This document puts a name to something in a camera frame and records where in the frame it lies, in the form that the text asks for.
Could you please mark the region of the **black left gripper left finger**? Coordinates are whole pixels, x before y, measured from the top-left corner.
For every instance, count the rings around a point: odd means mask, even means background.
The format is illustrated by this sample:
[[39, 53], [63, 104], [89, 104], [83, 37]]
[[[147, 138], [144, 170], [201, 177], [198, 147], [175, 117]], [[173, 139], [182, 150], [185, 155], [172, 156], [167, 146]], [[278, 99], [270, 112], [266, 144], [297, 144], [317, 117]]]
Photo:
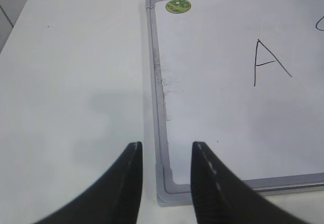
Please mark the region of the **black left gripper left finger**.
[[142, 143], [129, 143], [96, 182], [39, 223], [136, 223], [142, 188]]

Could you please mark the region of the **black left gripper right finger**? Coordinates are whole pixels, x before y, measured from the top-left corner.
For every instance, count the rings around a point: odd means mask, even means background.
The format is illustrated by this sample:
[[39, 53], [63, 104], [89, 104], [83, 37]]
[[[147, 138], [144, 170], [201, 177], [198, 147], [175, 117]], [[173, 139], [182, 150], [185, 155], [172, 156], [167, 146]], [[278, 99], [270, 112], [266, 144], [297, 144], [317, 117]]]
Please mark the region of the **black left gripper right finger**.
[[191, 196], [198, 223], [304, 223], [264, 195], [323, 189], [323, 173], [239, 179], [204, 142], [193, 142]]

